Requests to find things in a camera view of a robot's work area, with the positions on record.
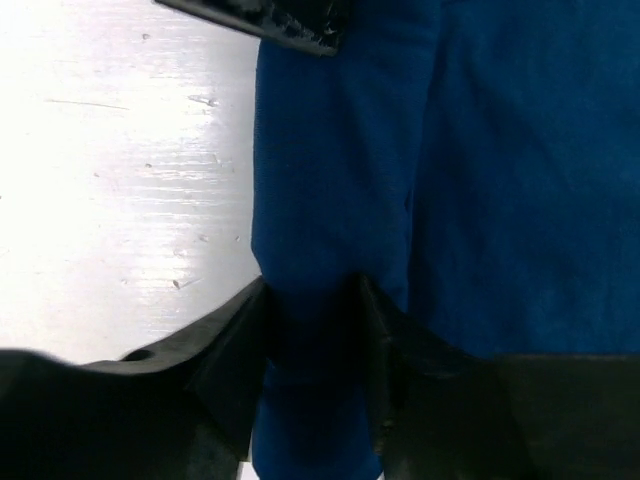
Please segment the blue Mickey Mouse t-shirt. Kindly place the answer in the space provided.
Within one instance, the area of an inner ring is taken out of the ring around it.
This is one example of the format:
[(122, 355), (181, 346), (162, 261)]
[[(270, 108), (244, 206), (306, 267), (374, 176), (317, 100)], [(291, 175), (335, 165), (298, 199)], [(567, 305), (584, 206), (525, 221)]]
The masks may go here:
[(262, 479), (380, 475), (354, 273), (477, 356), (637, 351), (638, 3), (358, 1), (332, 58), (262, 42), (252, 250)]

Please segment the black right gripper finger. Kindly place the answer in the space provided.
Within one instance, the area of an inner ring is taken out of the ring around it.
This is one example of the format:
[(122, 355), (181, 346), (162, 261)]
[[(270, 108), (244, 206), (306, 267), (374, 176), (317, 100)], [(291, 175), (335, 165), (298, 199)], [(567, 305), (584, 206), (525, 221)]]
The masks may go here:
[(186, 15), (316, 56), (334, 56), (350, 16), (345, 0), (158, 0)]

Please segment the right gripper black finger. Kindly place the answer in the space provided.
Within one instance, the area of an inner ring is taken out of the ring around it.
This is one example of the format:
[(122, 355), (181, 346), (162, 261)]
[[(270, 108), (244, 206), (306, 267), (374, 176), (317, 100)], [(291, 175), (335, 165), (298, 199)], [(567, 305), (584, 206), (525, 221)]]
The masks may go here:
[(267, 299), (255, 280), (119, 360), (74, 365), (3, 351), (2, 477), (236, 478), (266, 366)]
[(479, 359), (352, 283), (372, 446), (388, 479), (635, 479), (639, 359)]

